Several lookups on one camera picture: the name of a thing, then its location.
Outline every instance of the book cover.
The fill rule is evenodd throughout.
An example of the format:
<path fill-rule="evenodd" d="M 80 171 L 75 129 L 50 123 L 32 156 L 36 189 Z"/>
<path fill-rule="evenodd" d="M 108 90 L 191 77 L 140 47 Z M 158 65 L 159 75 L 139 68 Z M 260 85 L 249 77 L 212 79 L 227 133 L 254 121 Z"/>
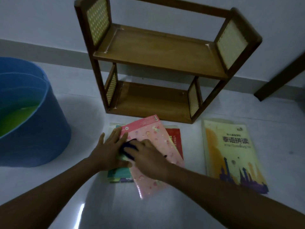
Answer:
<path fill-rule="evenodd" d="M 167 133 L 170 136 L 170 139 L 176 146 L 179 154 L 181 155 L 183 159 L 183 151 L 182 151 L 182 144 L 181 144 L 181 135 L 180 135 L 180 129 L 178 128 L 172 128 L 173 126 L 169 126 L 170 128 L 167 128 L 167 126 L 164 126 Z M 125 155 L 120 155 L 120 160 L 128 160 L 128 158 Z M 132 175 L 129 171 L 129 168 L 116 168 L 108 171 L 107 178 L 109 182 L 112 183 L 126 183 L 126 182 L 133 182 Z"/>
<path fill-rule="evenodd" d="M 134 138 L 139 141 L 149 139 L 158 151 L 163 155 L 166 155 L 166 159 L 169 162 L 184 167 L 182 157 L 157 115 L 146 117 L 123 126 L 121 136 L 125 132 L 128 132 L 128 140 Z M 164 182 L 144 176 L 135 166 L 134 161 L 130 160 L 130 162 L 133 165 L 130 168 L 130 173 L 132 174 L 134 182 L 138 188 L 140 198 L 145 198 L 146 196 L 167 187 L 167 184 Z"/>
<path fill-rule="evenodd" d="M 203 120 L 207 174 L 226 182 L 269 192 L 245 125 Z"/>

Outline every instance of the yellow book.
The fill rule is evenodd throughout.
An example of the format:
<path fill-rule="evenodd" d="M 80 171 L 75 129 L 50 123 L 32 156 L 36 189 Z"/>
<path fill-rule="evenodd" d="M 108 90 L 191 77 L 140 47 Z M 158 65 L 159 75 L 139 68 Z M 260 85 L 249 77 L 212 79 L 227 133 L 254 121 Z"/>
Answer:
<path fill-rule="evenodd" d="M 247 127 L 221 119 L 202 120 L 207 175 L 269 192 Z"/>

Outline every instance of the shelf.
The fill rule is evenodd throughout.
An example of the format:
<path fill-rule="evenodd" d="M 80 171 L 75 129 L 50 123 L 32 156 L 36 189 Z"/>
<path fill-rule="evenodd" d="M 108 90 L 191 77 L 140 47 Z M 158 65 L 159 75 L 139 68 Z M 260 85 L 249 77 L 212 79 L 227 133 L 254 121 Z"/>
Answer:
<path fill-rule="evenodd" d="M 227 79 L 214 42 L 130 26 L 112 24 L 93 57 Z"/>
<path fill-rule="evenodd" d="M 186 90 L 119 81 L 108 113 L 192 123 Z"/>

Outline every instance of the white wall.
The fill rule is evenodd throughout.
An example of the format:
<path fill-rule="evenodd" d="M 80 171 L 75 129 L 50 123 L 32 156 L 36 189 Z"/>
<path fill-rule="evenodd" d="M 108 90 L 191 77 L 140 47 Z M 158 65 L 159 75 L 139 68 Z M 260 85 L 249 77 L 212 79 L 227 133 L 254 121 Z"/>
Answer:
<path fill-rule="evenodd" d="M 268 81 L 305 50 L 305 0 L 187 0 L 237 7 L 263 42 L 236 74 Z M 74 51 L 86 51 L 74 0 L 1 0 L 0 38 Z M 213 40 L 223 19 L 143 3 L 111 0 L 115 23 Z M 290 85 L 305 86 L 301 75 Z"/>

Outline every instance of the blue basket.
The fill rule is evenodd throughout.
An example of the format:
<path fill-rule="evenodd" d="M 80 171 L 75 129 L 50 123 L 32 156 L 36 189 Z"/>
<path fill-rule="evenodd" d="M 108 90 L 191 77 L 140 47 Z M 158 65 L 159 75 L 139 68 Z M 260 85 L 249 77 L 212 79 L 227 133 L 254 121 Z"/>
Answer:
<path fill-rule="evenodd" d="M 71 139 L 44 71 L 25 60 L 0 57 L 0 119 L 33 105 L 38 107 L 25 121 L 0 137 L 0 166 L 45 164 L 61 154 Z"/>

